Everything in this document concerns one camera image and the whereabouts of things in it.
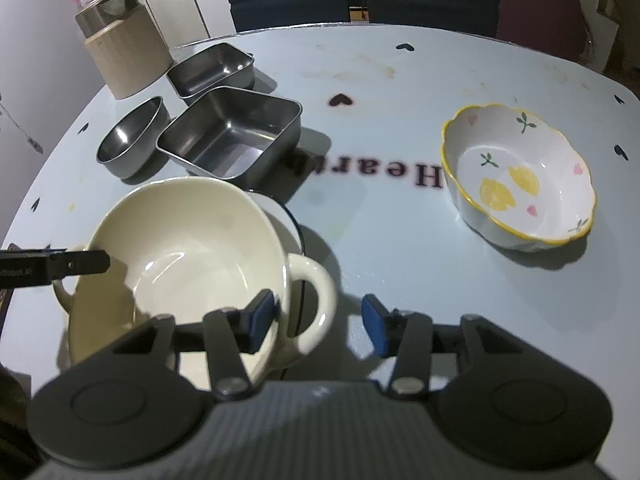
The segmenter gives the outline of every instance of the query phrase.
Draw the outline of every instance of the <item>green leaf pattern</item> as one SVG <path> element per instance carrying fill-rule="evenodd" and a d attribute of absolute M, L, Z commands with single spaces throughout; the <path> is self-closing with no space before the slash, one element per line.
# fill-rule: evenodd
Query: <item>green leaf pattern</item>
<path fill-rule="evenodd" d="M 480 153 L 480 156 L 484 160 L 484 162 L 480 164 L 480 166 L 491 164 L 494 168 L 499 168 L 499 166 L 492 160 L 491 153 L 487 152 L 486 155 L 484 153 Z"/>
<path fill-rule="evenodd" d="M 516 121 L 518 121 L 520 124 L 522 124 L 522 131 L 520 132 L 521 134 L 523 134 L 523 133 L 524 133 L 524 130 L 526 130 L 526 129 L 527 129 L 527 126 L 528 126 L 529 128 L 535 128 L 535 127 L 537 127 L 537 125 L 536 125 L 536 124 L 534 124 L 534 123 L 529 123 L 529 122 L 527 122 L 527 120 L 528 120 L 528 119 L 527 119 L 527 114 L 526 114 L 526 113 L 524 113 L 524 112 L 522 113 L 522 116 L 521 116 L 521 117 L 516 117 Z"/>
<path fill-rule="evenodd" d="M 588 218 L 585 218 L 584 220 L 582 220 L 581 218 L 578 218 L 578 223 L 576 224 L 576 226 L 572 227 L 567 232 L 569 232 L 569 233 L 579 233 L 582 230 L 582 228 L 587 224 L 588 221 L 589 221 Z"/>

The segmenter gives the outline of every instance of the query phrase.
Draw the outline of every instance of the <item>scalloped bowl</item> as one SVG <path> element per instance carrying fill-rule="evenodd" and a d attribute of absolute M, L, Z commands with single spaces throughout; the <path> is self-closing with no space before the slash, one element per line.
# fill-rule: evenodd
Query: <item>scalloped bowl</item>
<path fill-rule="evenodd" d="M 587 164 L 531 112 L 462 108 L 442 127 L 440 155 L 460 215 L 492 244 L 539 251 L 591 229 L 596 195 Z"/>

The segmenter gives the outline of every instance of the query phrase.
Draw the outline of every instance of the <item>rectangular metal tray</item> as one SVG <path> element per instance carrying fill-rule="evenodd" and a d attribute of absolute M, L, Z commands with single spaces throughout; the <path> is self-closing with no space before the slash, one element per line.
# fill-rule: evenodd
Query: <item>rectangular metal tray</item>
<path fill-rule="evenodd" d="M 193 174 L 250 189 L 300 140 L 299 102 L 221 86 L 158 137 L 158 150 Z"/>
<path fill-rule="evenodd" d="M 167 77 L 176 93 L 190 105 L 216 86 L 253 88 L 254 58 L 231 44 L 218 43 L 178 63 Z"/>

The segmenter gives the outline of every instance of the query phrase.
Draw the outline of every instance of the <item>cream ceramic pot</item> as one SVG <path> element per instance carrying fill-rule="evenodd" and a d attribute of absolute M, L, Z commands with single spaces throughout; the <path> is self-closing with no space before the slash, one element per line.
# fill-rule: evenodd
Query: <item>cream ceramic pot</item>
<path fill-rule="evenodd" d="M 177 323 L 200 321 L 211 310 L 244 308 L 268 288 L 279 302 L 279 320 L 257 353 L 242 355 L 255 383 L 308 355 L 334 320 L 335 285 L 324 268 L 306 256 L 285 254 L 265 213 L 242 190 L 220 180 L 187 176 L 134 190 L 105 216 L 86 248 L 107 251 L 109 270 L 80 276 L 73 294 L 54 283 L 69 313 L 73 362 L 149 317 L 167 313 Z M 288 337 L 296 280 L 315 287 L 318 312 L 302 334 Z M 204 354 L 182 354 L 180 373 L 209 388 Z"/>

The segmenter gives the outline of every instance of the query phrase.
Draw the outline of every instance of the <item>table surface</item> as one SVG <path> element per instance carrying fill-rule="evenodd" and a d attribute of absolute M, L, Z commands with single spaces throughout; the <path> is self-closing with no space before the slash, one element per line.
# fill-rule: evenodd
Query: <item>table surface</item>
<path fill-rule="evenodd" d="M 326 155 L 312 156 L 306 167 L 296 158 L 265 184 L 287 202 L 303 226 L 307 254 L 324 263 L 340 293 L 330 336 L 287 377 L 388 378 L 392 360 L 372 354 L 358 314 L 368 292 L 389 308 L 419 310 L 439 323 L 475 312 L 606 391 L 614 423 L 599 462 L 621 480 L 638 480 L 638 99 L 577 64 L 444 30 L 292 27 L 225 41 L 254 54 L 257 90 L 303 105 L 299 146 Z M 208 44 L 180 49 L 179 57 Z M 402 44 L 413 49 L 398 49 Z M 336 94 L 353 103 L 329 106 Z M 154 95 L 164 97 L 172 117 L 186 108 L 165 77 L 122 101 L 107 88 L 98 93 L 40 171 L 3 247 L 69 247 L 90 238 L 136 187 L 98 165 L 95 150 L 120 118 Z M 585 242 L 507 253 L 466 227 L 438 187 L 444 179 L 434 178 L 441 176 L 440 131 L 460 107 L 487 102 L 536 113 L 585 158 L 598 195 Z M 628 160 L 614 152 L 617 144 Z M 314 166 L 319 160 L 324 164 Z M 182 174 L 168 162 L 150 180 Z M 49 287 L 15 291 L 0 360 L 29 374 L 37 390 L 58 373 L 65 325 Z M 434 370 L 442 381 L 451 373 L 444 361 Z"/>

